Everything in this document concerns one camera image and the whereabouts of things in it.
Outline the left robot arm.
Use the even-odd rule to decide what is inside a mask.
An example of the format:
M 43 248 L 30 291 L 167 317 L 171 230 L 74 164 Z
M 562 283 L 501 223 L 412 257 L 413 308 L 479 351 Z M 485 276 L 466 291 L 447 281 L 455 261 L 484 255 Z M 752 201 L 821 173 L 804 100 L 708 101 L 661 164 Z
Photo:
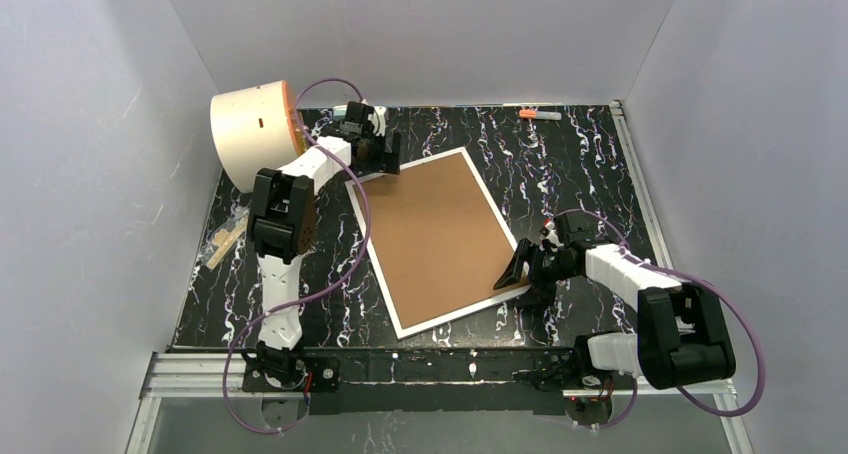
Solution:
M 400 138 L 388 134 L 387 109 L 351 101 L 333 111 L 333 122 L 307 149 L 278 169 L 256 174 L 247 222 L 262 280 L 263 319 L 252 370 L 284 389 L 305 381 L 308 369 L 295 349 L 302 338 L 299 308 L 301 266 L 316 233 L 315 197 L 336 174 L 396 174 Z

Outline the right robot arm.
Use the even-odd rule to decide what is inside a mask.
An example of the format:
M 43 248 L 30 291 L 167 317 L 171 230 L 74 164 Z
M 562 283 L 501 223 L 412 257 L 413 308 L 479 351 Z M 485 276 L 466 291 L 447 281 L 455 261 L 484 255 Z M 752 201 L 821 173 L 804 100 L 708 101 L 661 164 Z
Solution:
M 667 389 L 735 374 L 736 358 L 717 295 L 636 260 L 622 244 L 601 238 L 574 210 L 549 219 L 538 240 L 521 239 L 494 287 L 527 282 L 519 301 L 537 305 L 553 301 L 558 282 L 577 277 L 602 285 L 637 314 L 633 334 L 576 338 L 567 370 L 577 378 L 606 380 L 620 373 Z

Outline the cream cylindrical drum device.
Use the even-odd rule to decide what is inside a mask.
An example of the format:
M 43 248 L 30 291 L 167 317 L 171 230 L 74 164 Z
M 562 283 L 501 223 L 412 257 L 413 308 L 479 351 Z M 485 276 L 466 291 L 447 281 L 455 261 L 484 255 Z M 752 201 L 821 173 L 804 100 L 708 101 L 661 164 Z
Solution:
M 210 101 L 210 127 L 224 171 L 242 193 L 262 168 L 276 169 L 307 149 L 296 122 L 294 95 L 284 80 L 231 91 Z

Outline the orange grey utility knife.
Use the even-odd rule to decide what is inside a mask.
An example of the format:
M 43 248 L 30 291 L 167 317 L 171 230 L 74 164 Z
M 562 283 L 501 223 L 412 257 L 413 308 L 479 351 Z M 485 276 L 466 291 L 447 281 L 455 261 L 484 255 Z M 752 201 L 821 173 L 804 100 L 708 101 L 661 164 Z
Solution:
M 532 119 L 541 121 L 560 121 L 562 114 L 556 111 L 540 111 L 534 109 L 521 109 L 519 117 L 522 119 Z

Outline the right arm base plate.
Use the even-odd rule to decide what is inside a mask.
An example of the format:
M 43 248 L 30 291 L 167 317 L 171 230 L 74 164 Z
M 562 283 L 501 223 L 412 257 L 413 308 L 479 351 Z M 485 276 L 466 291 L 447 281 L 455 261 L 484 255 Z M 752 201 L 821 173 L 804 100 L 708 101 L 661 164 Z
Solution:
M 635 381 L 628 375 L 600 370 L 582 359 L 569 355 L 542 354 L 532 358 L 528 367 L 512 373 L 511 379 L 528 383 L 535 389 L 550 392 L 563 390 L 594 390 L 632 388 Z

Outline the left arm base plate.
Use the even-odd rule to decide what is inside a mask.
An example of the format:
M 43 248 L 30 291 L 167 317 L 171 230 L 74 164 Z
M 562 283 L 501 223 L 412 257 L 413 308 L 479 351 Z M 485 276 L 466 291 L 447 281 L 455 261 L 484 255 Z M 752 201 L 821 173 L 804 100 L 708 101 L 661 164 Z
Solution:
M 289 360 L 283 369 L 249 360 L 241 389 L 247 393 L 332 393 L 340 387 L 341 363 L 331 357 Z

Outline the aluminium rail front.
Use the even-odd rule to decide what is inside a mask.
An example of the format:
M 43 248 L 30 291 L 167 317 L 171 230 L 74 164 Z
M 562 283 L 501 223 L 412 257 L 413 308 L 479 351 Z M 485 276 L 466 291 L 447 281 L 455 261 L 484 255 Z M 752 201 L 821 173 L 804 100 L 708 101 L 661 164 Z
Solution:
M 528 367 L 542 354 L 566 355 L 554 349 L 317 349 L 307 357 L 331 357 L 341 363 L 340 391 L 346 386 L 391 388 L 415 387 L 529 387 L 511 379 L 512 373 Z M 177 352 L 156 354 L 145 375 L 144 396 L 233 397 L 257 396 L 241 389 L 251 356 L 225 352 Z M 558 391 L 566 396 L 594 393 L 592 390 Z

